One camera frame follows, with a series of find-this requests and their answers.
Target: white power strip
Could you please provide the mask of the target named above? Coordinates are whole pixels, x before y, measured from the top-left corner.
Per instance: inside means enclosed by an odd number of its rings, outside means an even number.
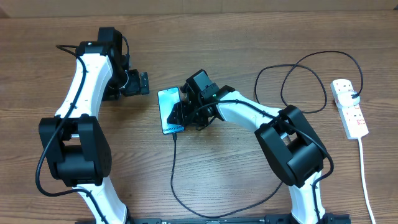
[[[369,133],[368,127],[366,126],[365,119],[363,117],[361,108],[359,107],[360,96],[353,98],[352,95],[356,94],[353,88],[353,84],[346,79],[338,79],[330,84],[331,92],[335,98],[338,112],[343,122],[344,129],[348,139],[358,139],[359,142],[359,156],[361,163],[361,178],[362,187],[365,196],[366,206],[369,211],[369,216],[373,224],[376,221],[373,216],[372,208],[368,199],[368,190],[366,189],[365,171],[364,171],[364,159],[363,159],[363,147],[361,137]]]

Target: light blue rectangular device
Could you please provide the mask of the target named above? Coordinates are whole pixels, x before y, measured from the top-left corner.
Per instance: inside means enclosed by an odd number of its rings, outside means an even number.
[[[171,134],[184,131],[184,127],[179,124],[170,124],[167,122],[167,118],[173,112],[175,114],[174,105],[180,103],[180,92],[177,87],[169,88],[166,90],[160,90],[157,92],[159,99],[159,110],[160,120],[162,122],[163,134]]]

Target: electrical socket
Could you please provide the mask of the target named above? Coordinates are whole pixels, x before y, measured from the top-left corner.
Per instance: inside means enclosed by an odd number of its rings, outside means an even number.
[[[360,98],[352,99],[353,84],[346,79],[338,79],[330,84],[338,112],[343,122],[348,139],[357,139],[369,133],[364,116],[359,106]]]

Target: tabletop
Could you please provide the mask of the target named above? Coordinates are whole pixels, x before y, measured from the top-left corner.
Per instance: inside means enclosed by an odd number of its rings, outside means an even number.
[[[205,69],[218,86],[229,85],[253,100],[259,71],[295,63],[306,54],[341,50],[351,54],[364,73],[361,109],[369,128],[363,137],[366,182],[379,223],[398,219],[398,13],[270,12],[171,16],[107,16],[0,20],[0,223],[73,223],[92,217],[79,195],[48,198],[35,187],[34,172],[43,150],[41,118],[62,104],[75,73],[75,59],[55,48],[96,40],[99,27],[114,26],[129,41],[132,64],[149,74],[150,95],[105,101],[99,123],[112,150],[111,180],[119,198],[136,218],[196,218],[170,190],[173,140],[160,128],[157,92],[181,86]],[[358,142],[346,138],[331,95],[338,78],[360,77],[346,56],[323,54],[302,65],[318,73],[328,104],[305,116],[335,162],[321,182],[327,212],[350,214],[353,223],[370,223],[359,172]],[[263,105],[284,108],[280,88],[289,68],[262,74]],[[303,111],[322,107],[317,79],[296,69],[284,97]],[[325,169],[329,169],[327,160]],[[47,162],[41,183],[49,192],[66,190],[54,180]],[[279,184],[258,142],[249,131],[216,120],[203,131],[178,134],[174,178],[180,199],[205,215],[217,215],[266,198]],[[265,204],[233,217],[289,213],[286,185]]]

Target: white cable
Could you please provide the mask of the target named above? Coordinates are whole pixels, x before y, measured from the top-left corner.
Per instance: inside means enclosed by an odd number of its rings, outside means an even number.
[[[376,221],[373,216],[371,204],[369,203],[368,199],[368,190],[366,189],[366,181],[365,181],[365,169],[364,169],[364,161],[363,161],[363,148],[362,148],[362,140],[358,138],[359,143],[359,159],[361,161],[361,178],[362,178],[362,187],[363,187],[363,194],[365,194],[365,202],[368,208],[369,215],[371,217],[372,224],[376,224]]]

